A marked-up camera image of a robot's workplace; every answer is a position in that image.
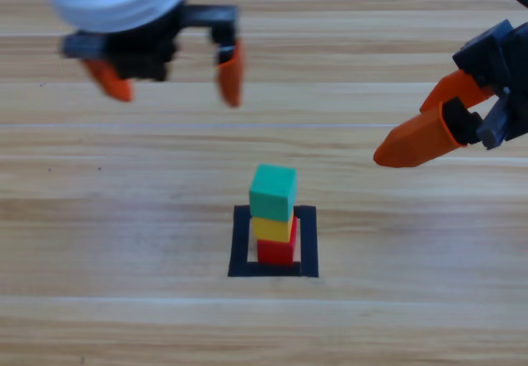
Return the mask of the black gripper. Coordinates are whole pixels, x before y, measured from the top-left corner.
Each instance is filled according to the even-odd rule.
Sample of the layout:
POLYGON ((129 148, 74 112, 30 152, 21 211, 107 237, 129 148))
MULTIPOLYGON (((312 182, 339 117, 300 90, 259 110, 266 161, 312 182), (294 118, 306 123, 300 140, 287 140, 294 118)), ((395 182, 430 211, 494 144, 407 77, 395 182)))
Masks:
POLYGON ((216 81, 230 107, 242 103, 243 46, 238 38, 239 10, 234 5, 179 3, 147 25, 116 33, 78 30, 64 37, 61 52, 82 61, 93 81, 110 98, 130 102, 126 79, 163 82, 177 54, 178 34, 186 28, 208 28, 217 46, 216 81))
POLYGON ((382 167, 418 167, 458 148, 482 142, 490 150, 527 133, 527 24, 504 20, 467 42, 421 114, 392 129, 374 161, 382 167), (471 108, 493 95, 486 117, 471 108))

